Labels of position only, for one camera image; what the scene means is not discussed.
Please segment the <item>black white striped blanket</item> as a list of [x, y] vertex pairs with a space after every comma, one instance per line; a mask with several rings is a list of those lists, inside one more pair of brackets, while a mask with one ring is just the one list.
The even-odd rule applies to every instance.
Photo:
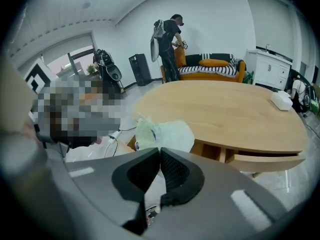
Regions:
[[[202, 53], [192, 54], [185, 57], [186, 65], [179, 67], [180, 75], [206, 73], [235, 78], [240, 71], [240, 63], [242, 59], [235, 58], [231, 53]], [[201, 60], [212, 59], [226, 61], [226, 66], [204, 66], [200, 65]]]

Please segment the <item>white plastic tissue pack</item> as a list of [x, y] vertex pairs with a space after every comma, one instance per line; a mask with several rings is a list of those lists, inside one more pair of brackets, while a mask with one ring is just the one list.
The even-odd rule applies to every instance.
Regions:
[[169, 148], [190, 152], [195, 136], [188, 124], [181, 120], [155, 123], [149, 118], [140, 118], [135, 131], [137, 151], [147, 148]]

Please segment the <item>oblong orange cushion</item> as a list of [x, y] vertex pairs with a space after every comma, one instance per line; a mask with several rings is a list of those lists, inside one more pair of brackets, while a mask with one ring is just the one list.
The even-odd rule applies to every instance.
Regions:
[[202, 59], [198, 63], [200, 66], [203, 67], [227, 67], [229, 65], [229, 62], [225, 60], [219, 60], [219, 59]]

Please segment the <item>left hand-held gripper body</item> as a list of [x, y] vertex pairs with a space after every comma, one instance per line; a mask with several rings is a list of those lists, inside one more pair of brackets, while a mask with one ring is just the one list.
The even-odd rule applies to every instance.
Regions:
[[42, 59], [37, 58], [24, 76], [27, 85], [39, 94], [44, 87], [57, 79], [57, 75], [44, 64]]

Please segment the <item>orange sofa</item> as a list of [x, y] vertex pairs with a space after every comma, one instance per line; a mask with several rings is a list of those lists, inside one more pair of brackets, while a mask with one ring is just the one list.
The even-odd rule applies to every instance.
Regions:
[[225, 81], [225, 82], [236, 82], [242, 83], [247, 71], [246, 63], [244, 60], [240, 62], [240, 71], [236, 74], [235, 78], [211, 73], [191, 73], [180, 75], [182, 81], [189, 80], [208, 80], [208, 81]]

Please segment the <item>white rectangular box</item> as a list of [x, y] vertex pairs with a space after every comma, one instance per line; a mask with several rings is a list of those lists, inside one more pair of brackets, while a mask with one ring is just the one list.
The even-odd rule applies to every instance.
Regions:
[[270, 100], [280, 111], [289, 111], [293, 105], [291, 96], [283, 90], [274, 92]]

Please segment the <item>white roller blind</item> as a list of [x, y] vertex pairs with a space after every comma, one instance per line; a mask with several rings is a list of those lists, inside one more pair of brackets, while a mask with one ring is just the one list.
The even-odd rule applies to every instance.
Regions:
[[49, 48], [46, 48], [41, 55], [44, 63], [47, 65], [68, 53], [89, 46], [94, 47], [94, 42], [92, 35], [87, 33], [60, 41]]
[[251, 10], [256, 46], [270, 49], [286, 57], [294, 53], [292, 20], [287, 5], [276, 0], [248, 0]]

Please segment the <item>oval wooden table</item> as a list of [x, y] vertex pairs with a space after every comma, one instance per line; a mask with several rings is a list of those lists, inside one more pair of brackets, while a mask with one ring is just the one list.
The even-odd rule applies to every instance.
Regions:
[[227, 149], [301, 156], [308, 143], [306, 128], [293, 109], [279, 110], [272, 94], [237, 82], [174, 81], [144, 94], [133, 117], [186, 122], [195, 137], [192, 151], [224, 164]]

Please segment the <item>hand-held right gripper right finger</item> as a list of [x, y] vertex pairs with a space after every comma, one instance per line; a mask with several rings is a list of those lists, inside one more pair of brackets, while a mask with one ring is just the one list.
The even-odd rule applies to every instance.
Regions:
[[149, 228], [149, 240], [275, 240], [286, 208], [267, 189], [235, 168], [164, 148], [197, 165], [204, 184], [189, 202], [165, 206]]

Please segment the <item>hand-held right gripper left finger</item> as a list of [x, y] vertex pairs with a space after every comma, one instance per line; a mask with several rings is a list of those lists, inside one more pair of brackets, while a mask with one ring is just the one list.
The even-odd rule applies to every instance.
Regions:
[[157, 148], [67, 163], [77, 187], [103, 215], [120, 226], [145, 226], [145, 193], [160, 169]]

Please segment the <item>square orange cushion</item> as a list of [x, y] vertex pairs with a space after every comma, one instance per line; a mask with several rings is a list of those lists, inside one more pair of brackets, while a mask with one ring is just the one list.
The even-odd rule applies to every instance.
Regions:
[[181, 68], [187, 65], [184, 48], [177, 47], [176, 49], [174, 49], [174, 58], [178, 68]]

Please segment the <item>grey white backpack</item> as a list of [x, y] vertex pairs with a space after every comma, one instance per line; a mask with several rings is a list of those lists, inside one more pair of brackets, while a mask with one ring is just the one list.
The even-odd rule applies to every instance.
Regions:
[[163, 35], [166, 33], [166, 31], [164, 30], [164, 21], [162, 19], [159, 19], [153, 24], [153, 26], [154, 28], [151, 41], [153, 39], [161, 39]]

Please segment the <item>white sink cabinet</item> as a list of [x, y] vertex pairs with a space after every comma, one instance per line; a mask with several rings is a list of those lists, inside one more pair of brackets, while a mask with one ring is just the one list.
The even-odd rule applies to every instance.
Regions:
[[292, 63], [281, 57], [255, 49], [247, 50], [246, 68], [253, 72], [252, 84], [284, 90]]

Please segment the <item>green rimmed backpack pod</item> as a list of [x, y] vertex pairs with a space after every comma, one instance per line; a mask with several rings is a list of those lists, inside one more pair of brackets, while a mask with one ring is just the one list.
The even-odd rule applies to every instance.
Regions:
[[319, 99], [316, 90], [312, 85], [306, 85], [301, 104], [303, 112], [311, 111], [314, 114], [319, 112]]

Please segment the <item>wooden drawer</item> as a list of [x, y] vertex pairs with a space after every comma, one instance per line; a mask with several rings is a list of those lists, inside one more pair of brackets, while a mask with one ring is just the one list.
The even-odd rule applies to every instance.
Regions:
[[227, 149], [225, 163], [240, 172], [271, 173], [292, 169], [305, 159], [298, 153], [257, 153]]

